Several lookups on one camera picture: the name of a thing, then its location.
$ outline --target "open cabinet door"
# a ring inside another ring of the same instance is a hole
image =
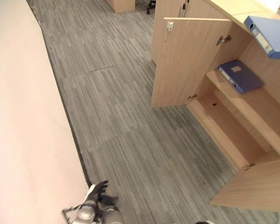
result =
[[[280,160],[239,171],[211,203],[243,209],[280,211]]]
[[[164,18],[164,23],[168,22],[174,24],[170,33],[163,31],[160,40],[154,107],[187,103],[220,48],[218,39],[226,37],[232,26],[228,19]]]

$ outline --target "blue folder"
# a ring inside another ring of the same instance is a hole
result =
[[[280,59],[280,20],[248,16],[244,23],[267,56]]]
[[[263,85],[263,82],[240,60],[221,64],[218,70],[239,93],[254,90]]]

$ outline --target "office chair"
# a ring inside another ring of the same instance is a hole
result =
[[[150,9],[155,8],[156,0],[150,0],[148,7],[147,7],[147,14],[150,14]]]

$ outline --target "floor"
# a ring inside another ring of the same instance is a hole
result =
[[[42,0],[43,29],[87,173],[110,181],[128,224],[280,224],[280,214],[212,206],[234,170],[184,106],[150,106],[154,14],[105,0]]]

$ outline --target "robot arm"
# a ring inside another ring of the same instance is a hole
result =
[[[101,224],[125,224],[121,213],[115,207],[118,199],[101,195],[105,193],[107,184],[108,181],[103,181],[98,185],[91,185],[84,203],[78,208],[77,217],[72,224],[98,223],[99,219]],[[98,202],[105,206],[103,210],[99,209]]]

